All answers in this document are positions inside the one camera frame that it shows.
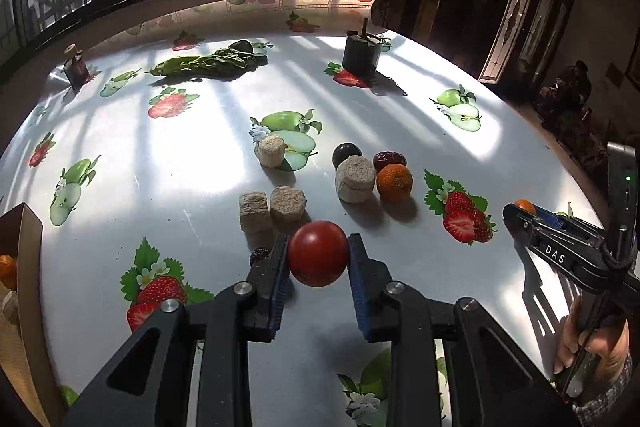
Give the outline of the person right hand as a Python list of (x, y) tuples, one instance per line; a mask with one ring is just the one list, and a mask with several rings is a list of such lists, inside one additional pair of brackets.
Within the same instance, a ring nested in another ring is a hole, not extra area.
[(552, 365), (553, 374), (568, 369), (575, 361), (580, 348), (590, 355), (597, 355), (600, 362), (594, 371), (594, 379), (601, 383), (615, 381), (623, 373), (629, 355), (629, 327), (624, 325), (604, 326), (591, 334), (578, 331), (577, 320), (582, 311), (582, 298), (578, 297), (564, 317)]

